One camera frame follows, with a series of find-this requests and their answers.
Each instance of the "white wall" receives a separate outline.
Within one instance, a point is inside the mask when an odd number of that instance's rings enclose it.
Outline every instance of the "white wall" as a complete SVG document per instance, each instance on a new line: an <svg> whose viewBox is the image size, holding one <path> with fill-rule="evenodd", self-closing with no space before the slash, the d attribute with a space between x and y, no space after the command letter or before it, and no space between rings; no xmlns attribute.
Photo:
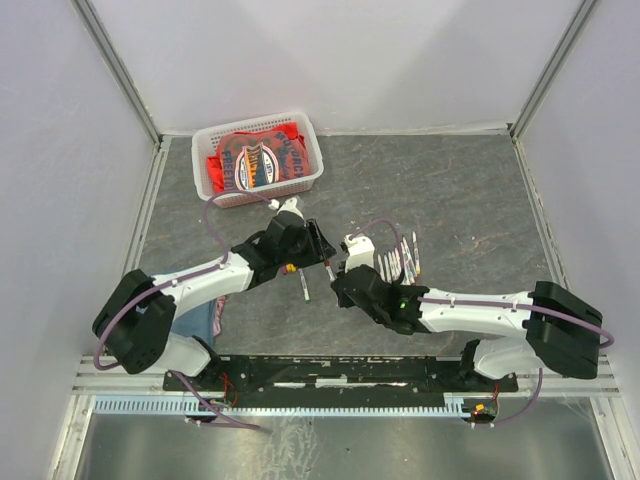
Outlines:
<svg viewBox="0 0 640 480"><path fill-rule="evenodd" d="M150 165L71 3L0 7L0 476L42 479Z"/></svg>
<svg viewBox="0 0 640 480"><path fill-rule="evenodd" d="M319 131L516 119L579 0L93 0L163 132L300 109Z"/></svg>
<svg viewBox="0 0 640 480"><path fill-rule="evenodd" d="M616 335L609 356L640 437L640 3L600 2L524 136L575 291Z"/></svg>

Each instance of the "white basket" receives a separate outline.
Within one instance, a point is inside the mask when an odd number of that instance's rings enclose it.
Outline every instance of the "white basket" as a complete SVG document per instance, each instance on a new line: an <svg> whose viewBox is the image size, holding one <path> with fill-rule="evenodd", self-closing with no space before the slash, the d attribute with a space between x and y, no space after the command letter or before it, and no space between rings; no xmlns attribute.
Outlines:
<svg viewBox="0 0 640 480"><path fill-rule="evenodd" d="M277 182L270 185L263 185L249 190L260 193L268 198L294 195L296 193L309 190L313 186L315 179L324 172L320 146L318 145L318 139L316 138L316 133L309 121L309 117L301 112L289 112L198 130L191 140L193 181L196 184L198 196L202 200L206 201L209 200L214 193L213 183L209 177L206 162L207 157L211 157L216 154L216 149L218 148L218 144L222 137L238 131L260 132L263 130L269 130L277 125L289 122L295 122L298 126L298 132L300 132L300 135L304 136L307 155L309 156L309 166L311 167L311 175L285 180L284 182ZM254 197L236 193L216 198L213 203L218 207L228 208L256 201L257 200Z"/></svg>

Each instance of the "printed graphic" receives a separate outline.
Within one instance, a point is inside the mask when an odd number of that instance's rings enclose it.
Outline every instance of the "printed graphic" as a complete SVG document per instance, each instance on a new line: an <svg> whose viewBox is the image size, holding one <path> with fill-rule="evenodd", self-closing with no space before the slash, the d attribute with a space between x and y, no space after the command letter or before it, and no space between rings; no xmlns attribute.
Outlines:
<svg viewBox="0 0 640 480"><path fill-rule="evenodd" d="M278 159L263 143L242 147L236 161L235 177L236 185L241 190L275 183L280 177Z"/></svg>

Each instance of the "red cloth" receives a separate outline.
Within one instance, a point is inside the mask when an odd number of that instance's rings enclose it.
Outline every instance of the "red cloth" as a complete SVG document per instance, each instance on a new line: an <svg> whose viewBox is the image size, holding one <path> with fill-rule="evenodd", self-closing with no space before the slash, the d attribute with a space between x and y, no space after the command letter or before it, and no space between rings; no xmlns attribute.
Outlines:
<svg viewBox="0 0 640 480"><path fill-rule="evenodd" d="M225 135L206 164L216 193L311 175L304 137L295 122L263 132Z"/></svg>

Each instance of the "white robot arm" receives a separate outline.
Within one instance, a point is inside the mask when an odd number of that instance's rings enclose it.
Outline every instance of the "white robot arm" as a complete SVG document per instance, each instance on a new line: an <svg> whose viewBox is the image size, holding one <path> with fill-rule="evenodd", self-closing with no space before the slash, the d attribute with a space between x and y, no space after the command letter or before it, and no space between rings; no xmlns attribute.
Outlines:
<svg viewBox="0 0 640 480"><path fill-rule="evenodd" d="M300 200L292 198L266 230L216 260L154 278L141 270L129 272L94 321L93 332L101 338L111 329L104 345L130 374L157 365L197 377L215 354L198 338L171 333L175 318L222 295L257 287L284 265L304 268L335 253L315 221L303 218ZM125 306L145 291L151 294L123 314ZM111 325L116 316L120 320Z"/></svg>
<svg viewBox="0 0 640 480"><path fill-rule="evenodd" d="M388 283L372 268L370 239L347 236L343 248L349 257L331 284L339 306L358 306L377 323L406 335L499 335L469 342L463 352L473 371L488 379L545 365L574 378L597 375L602 315L559 285L538 282L532 292L471 295L402 285L401 279ZM559 316L570 316L578 325ZM594 328L585 329L585 323Z"/></svg>

